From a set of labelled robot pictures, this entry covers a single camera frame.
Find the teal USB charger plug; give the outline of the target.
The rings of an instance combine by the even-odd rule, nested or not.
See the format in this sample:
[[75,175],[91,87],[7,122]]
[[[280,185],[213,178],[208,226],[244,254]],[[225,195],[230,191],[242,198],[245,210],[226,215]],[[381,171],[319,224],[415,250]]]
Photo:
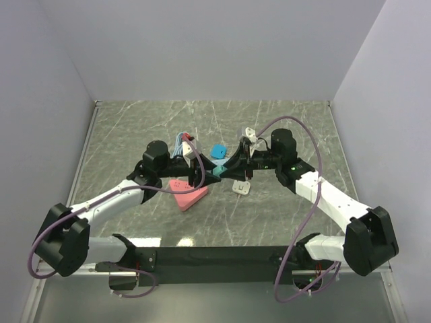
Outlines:
[[212,170],[212,174],[217,176],[218,178],[222,177],[222,174],[226,171],[226,168],[223,165],[218,165]]

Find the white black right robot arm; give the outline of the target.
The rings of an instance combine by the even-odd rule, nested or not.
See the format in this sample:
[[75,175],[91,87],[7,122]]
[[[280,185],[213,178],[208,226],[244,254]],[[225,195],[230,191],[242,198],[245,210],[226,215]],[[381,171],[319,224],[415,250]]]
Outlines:
[[345,262],[365,277],[399,253],[391,217],[383,207],[355,201],[321,178],[316,169],[298,157],[296,140],[288,129],[275,129],[271,145],[257,149],[253,129],[239,131],[239,146],[224,164],[222,178],[248,180],[255,170],[274,170],[279,183],[294,194],[316,203],[341,228],[342,236],[310,234],[294,244],[296,262],[311,268],[319,260]]

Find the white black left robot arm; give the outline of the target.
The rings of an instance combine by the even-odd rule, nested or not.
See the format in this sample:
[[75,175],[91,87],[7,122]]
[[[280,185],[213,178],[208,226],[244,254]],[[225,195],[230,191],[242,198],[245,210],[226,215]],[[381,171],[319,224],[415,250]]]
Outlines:
[[37,255],[53,268],[54,273],[68,277],[96,257],[111,261],[125,271],[135,261],[127,242],[117,237],[91,240],[90,230],[129,208],[144,204],[156,193],[172,194],[177,201],[190,206],[205,195],[207,186],[229,178],[243,176],[240,165],[245,159],[242,149],[224,164],[217,164],[185,141],[182,155],[171,157],[163,141],[152,141],[135,169],[111,190],[71,207],[59,203],[50,208],[36,236],[31,255]]

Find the white plug adapter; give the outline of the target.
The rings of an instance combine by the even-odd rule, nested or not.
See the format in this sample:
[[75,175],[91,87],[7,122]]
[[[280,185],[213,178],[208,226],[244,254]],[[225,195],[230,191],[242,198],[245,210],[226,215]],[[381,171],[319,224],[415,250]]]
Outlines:
[[250,189],[251,183],[249,181],[235,180],[232,185],[232,191],[239,195],[247,195]]

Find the blue plug adapter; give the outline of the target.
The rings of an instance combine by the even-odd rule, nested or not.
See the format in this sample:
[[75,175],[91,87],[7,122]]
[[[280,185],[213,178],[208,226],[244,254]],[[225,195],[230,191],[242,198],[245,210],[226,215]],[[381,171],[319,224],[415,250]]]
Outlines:
[[214,145],[211,148],[210,156],[214,159],[224,159],[227,154],[227,147],[224,145]]

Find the light blue power strip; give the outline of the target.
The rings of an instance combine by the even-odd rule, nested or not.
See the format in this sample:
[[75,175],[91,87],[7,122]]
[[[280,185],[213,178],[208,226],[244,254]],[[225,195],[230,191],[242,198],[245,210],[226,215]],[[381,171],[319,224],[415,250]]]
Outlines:
[[224,158],[224,159],[214,159],[211,162],[216,165],[216,166],[223,166],[229,159],[228,158]]

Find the pink triangular power strip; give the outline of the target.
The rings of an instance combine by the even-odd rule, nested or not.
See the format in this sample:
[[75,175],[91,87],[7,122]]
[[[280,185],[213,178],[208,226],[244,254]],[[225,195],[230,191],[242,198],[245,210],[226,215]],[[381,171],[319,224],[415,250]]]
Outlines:
[[[193,187],[189,186],[189,183],[184,180],[171,179],[169,180],[168,185],[169,185],[169,189],[174,192],[185,192],[193,189]],[[186,211],[189,208],[191,208],[194,204],[196,204],[199,200],[201,200],[207,193],[208,193],[208,188],[203,187],[187,194],[176,193],[174,194],[174,198],[178,205],[178,208],[181,211]]]

